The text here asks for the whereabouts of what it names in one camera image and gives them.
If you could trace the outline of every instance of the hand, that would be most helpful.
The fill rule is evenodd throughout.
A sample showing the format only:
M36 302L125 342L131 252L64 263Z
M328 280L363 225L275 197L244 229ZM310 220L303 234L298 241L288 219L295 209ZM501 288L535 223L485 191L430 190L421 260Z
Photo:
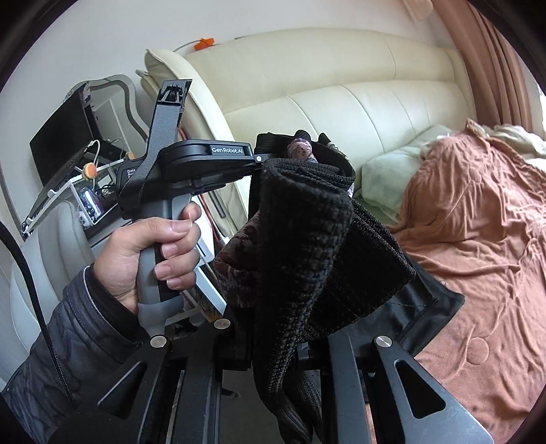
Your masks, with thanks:
M93 266L95 276L119 302L137 314L139 255L145 248L160 242L163 243L161 252L166 260L156 265L156 277L167 281L167 286L172 290L193 287L193 269L199 263L199 253L193 248L201 236L199 225L193 222L200 216L201 208L191 202L182 211L181 220L141 219L118 228Z

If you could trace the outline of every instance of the fingernail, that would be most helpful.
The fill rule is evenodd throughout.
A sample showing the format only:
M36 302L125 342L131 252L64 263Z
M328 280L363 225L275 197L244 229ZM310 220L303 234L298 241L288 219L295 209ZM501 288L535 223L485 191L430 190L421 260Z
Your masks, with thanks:
M181 284L182 284L182 279L180 278L167 279L167 286L171 290L176 290L176 288L180 287Z
M178 246L175 243L166 243L161 246L161 253L165 259L170 259L178 253Z
M171 268L167 264L156 265L155 270L158 279L164 279L171 274Z
M192 221L189 219L173 220L171 222L171 229L175 233L187 233L191 227L192 227Z

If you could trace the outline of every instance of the triangular cutout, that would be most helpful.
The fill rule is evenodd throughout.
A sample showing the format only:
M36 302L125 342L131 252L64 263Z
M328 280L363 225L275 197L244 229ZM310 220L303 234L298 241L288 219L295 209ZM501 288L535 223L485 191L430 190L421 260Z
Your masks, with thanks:
M398 361L395 366L415 418L424 418L446 407L446 402L407 362Z
M146 372L146 367L146 363L136 364L99 402L99 408L118 418L127 419Z

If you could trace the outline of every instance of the logo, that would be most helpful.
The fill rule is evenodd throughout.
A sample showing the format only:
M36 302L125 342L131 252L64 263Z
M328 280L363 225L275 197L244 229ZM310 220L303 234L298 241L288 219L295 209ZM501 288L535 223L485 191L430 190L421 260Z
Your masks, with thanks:
M213 154L241 154L245 155L245 151L242 148L231 148L231 147L221 147L221 146L211 146L211 151Z

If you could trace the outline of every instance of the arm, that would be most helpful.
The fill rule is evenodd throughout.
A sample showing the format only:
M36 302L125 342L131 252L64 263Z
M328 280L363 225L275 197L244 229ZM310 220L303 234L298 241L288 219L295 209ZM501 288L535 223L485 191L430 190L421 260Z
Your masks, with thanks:
M196 205L188 206L182 214L191 221L199 216ZM48 329L76 404L146 337L137 319L135 279L140 251L155 242L164 243L163 255L168 259L156 267L158 279L166 280L173 289L195 284L193 269L199 254L193 247L200 231L190 220L152 218L116 230L93 267L79 273L65 288ZM46 443L73 411L41 334L3 396L24 429L40 444Z

